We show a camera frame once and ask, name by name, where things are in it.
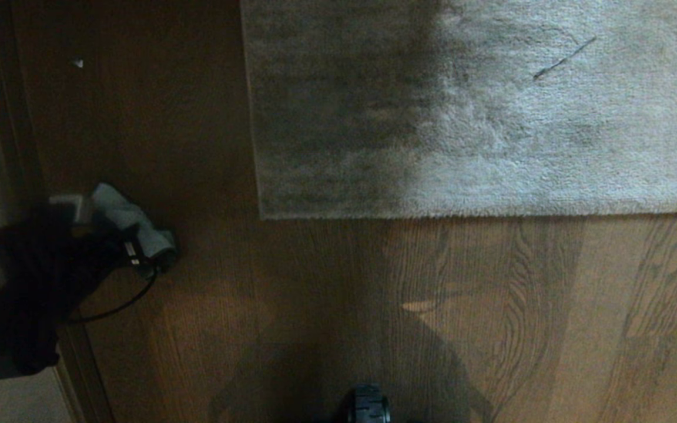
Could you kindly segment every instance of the gray fabric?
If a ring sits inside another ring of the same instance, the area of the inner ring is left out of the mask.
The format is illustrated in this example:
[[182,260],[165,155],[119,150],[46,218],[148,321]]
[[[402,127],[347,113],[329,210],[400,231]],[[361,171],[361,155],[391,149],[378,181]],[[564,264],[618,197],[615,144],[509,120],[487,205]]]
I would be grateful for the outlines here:
[[130,203],[109,184],[99,184],[91,195],[93,206],[121,230],[138,225],[138,243],[145,257],[154,258],[164,251],[176,251],[174,236],[167,230],[158,230],[145,212]]
[[677,0],[242,16],[266,219],[677,212]]

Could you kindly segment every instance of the carpet fibers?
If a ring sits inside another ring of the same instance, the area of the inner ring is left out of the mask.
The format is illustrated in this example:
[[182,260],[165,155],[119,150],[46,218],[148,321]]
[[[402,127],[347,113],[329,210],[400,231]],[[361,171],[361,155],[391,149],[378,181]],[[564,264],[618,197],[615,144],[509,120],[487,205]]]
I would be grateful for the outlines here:
[[677,0],[243,0],[264,219],[677,212]]

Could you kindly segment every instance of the gray rug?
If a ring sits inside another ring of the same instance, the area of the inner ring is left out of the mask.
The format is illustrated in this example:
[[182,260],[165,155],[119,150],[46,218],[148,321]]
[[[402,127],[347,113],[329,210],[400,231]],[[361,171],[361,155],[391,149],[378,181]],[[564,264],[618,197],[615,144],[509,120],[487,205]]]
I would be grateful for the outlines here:
[[243,0],[265,219],[677,212],[677,0]]

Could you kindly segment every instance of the wood grain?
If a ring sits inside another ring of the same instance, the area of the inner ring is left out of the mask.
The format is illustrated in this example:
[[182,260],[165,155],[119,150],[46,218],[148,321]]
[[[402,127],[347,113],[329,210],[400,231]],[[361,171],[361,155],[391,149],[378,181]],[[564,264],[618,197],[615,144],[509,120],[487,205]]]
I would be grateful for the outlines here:
[[88,326],[117,421],[311,421],[368,381],[397,421],[677,421],[677,215],[263,222],[237,2],[14,8],[49,189],[115,182],[183,249]]

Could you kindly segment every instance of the black object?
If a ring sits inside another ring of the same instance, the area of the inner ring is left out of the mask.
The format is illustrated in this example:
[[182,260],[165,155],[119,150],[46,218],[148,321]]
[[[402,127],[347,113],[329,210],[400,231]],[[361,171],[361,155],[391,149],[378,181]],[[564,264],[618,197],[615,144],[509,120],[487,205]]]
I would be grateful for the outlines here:
[[0,378],[32,375],[59,361],[56,328],[120,267],[135,266],[148,285],[128,303],[89,319],[123,310],[150,289],[160,267],[138,260],[137,227],[119,230],[96,219],[82,236],[73,231],[73,211],[45,206],[27,220],[0,229]]
[[350,394],[346,423],[389,423],[390,406],[378,385],[358,385]]

